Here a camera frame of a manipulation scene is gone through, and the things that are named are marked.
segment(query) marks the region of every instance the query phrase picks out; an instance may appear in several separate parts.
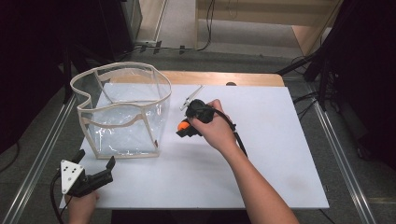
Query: clear plastic container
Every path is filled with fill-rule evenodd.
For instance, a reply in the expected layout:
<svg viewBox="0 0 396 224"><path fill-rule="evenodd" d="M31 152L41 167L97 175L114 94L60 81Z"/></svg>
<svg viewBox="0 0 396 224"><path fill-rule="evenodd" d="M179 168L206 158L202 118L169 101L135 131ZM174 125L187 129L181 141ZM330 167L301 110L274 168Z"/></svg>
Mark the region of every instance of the clear plastic container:
<svg viewBox="0 0 396 224"><path fill-rule="evenodd" d="M158 157L171 83L149 64L113 63L75 76L78 117L97 159Z"/></svg>

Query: hand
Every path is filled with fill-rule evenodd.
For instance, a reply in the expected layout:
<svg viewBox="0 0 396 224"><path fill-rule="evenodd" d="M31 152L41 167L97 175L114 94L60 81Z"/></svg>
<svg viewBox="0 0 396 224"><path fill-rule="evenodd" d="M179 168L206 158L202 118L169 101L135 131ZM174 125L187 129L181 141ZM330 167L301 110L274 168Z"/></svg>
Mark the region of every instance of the hand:
<svg viewBox="0 0 396 224"><path fill-rule="evenodd" d="M69 202L70 198L69 195L64 195L64 200L66 202ZM98 199L99 194L96 191L81 198L73 197L69 205L67 205L69 210L69 223L90 223Z"/></svg>
<svg viewBox="0 0 396 224"><path fill-rule="evenodd" d="M224 113L220 100L214 100L208 105ZM189 119L190 124L198 130L205 138L206 142L221 153L236 146L236 139L230 125L224 118L215 113L213 120L209 123L202 123L194 118Z"/></svg>

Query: power cord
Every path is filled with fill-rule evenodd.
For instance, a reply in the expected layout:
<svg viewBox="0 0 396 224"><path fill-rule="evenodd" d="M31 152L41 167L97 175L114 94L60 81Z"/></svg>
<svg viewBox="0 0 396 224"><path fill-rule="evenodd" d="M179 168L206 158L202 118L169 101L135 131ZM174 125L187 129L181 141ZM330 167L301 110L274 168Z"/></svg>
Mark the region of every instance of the power cord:
<svg viewBox="0 0 396 224"><path fill-rule="evenodd" d="M238 17L238 4L239 4L239 0L236 0L236 7L235 7L235 14L233 15L233 13L231 12L231 0L228 0L228 13L230 14L230 17L232 19L235 19L236 17Z"/></svg>
<svg viewBox="0 0 396 224"><path fill-rule="evenodd" d="M335 224L335 222L323 211L323 209L319 209L319 211L320 211L321 214L323 214L323 216L325 216L332 224Z"/></svg>
<svg viewBox="0 0 396 224"><path fill-rule="evenodd" d="M233 135L235 135L236 141L238 142L239 147L242 149L242 151L245 153L246 156L248 156L247 151L245 150L245 146L242 143L241 137L239 136L239 133L236 131L235 126L236 124L233 124L230 119L221 111L212 108L219 116L221 116L225 121L228 123L230 126L231 130L233 131Z"/></svg>
<svg viewBox="0 0 396 224"><path fill-rule="evenodd" d="M6 169L8 169L18 158L18 156L20 155L21 152L21 146L20 143L17 141L17 152L15 153L14 158L12 158L11 162L9 162L5 167L0 169L0 173L2 173L3 171L5 171Z"/></svg>
<svg viewBox="0 0 396 224"><path fill-rule="evenodd" d="M335 102L335 96L337 94L337 90L334 87L334 83L335 83L335 74L334 73L330 73L329 77L328 77L328 84L326 86L327 92L325 92L325 100L329 100L330 104L332 106L332 108L336 111L339 112L339 107ZM318 95L319 92L318 91L313 91L310 92L306 95L300 96L296 99L293 100L293 103L296 105L297 103L301 102L302 100L307 100L307 99L313 99L315 98L314 101L312 101L312 103L305 108L304 110L302 110L301 112L297 113L297 115L301 115L299 117L299 120L301 121L303 119L303 117L305 116L306 112L309 110L309 108L312 107L312 105L314 105L317 101L318 101Z"/></svg>
<svg viewBox="0 0 396 224"><path fill-rule="evenodd" d="M62 214L64 213L64 210L66 209L66 207L67 207L67 206L70 204L70 202L72 201L72 199L73 199L73 196L70 196L69 201L67 201L66 205L64 206L64 208L63 208L62 211L61 211L61 216L62 216Z"/></svg>
<svg viewBox="0 0 396 224"><path fill-rule="evenodd" d="M59 213L58 207L56 205L55 195L54 195L55 183L60 177L61 177L61 169L59 168L56 175L52 178L52 181L50 182L49 196L50 196L50 201L52 204L53 211L55 212L56 218L58 219L60 224L64 224L64 221L62 220L62 215L61 215L61 213Z"/></svg>
<svg viewBox="0 0 396 224"><path fill-rule="evenodd" d="M306 57L305 57L305 56L298 56L298 57L295 57L295 58L293 58L293 59L291 60L291 63L290 63L290 64L294 64L294 61L296 61L297 59L300 59L300 58L303 58L303 60L305 60ZM300 75L303 75L304 72L306 71L307 67L304 67L304 66L302 65L302 68L305 69L303 72L297 71L297 68L294 69L294 72L296 72L296 73L298 73L298 74L300 74Z"/></svg>

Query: person's left hand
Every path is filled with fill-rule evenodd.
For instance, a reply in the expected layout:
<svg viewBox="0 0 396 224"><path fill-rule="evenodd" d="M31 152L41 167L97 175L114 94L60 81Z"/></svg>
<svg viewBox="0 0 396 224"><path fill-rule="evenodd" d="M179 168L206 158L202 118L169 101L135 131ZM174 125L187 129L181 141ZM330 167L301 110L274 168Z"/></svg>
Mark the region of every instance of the person's left hand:
<svg viewBox="0 0 396 224"><path fill-rule="evenodd" d="M66 202L69 202L70 198L71 196L64 195L64 200ZM73 197L67 205L69 223L90 223L98 199L99 194L95 190L81 198Z"/></svg>

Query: person's right hand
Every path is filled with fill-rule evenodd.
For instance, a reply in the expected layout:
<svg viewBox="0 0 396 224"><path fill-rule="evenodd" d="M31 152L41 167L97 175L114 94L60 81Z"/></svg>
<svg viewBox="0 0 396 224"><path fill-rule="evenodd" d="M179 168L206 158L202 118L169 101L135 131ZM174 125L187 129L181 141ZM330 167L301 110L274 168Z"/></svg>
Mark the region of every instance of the person's right hand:
<svg viewBox="0 0 396 224"><path fill-rule="evenodd" d="M216 99L208 103L208 105L224 113L220 100ZM210 146L221 153L223 153L224 150L237 146L236 139L230 125L217 113L215 113L213 120L209 123L202 123L196 118L189 119L189 122L202 134Z"/></svg>

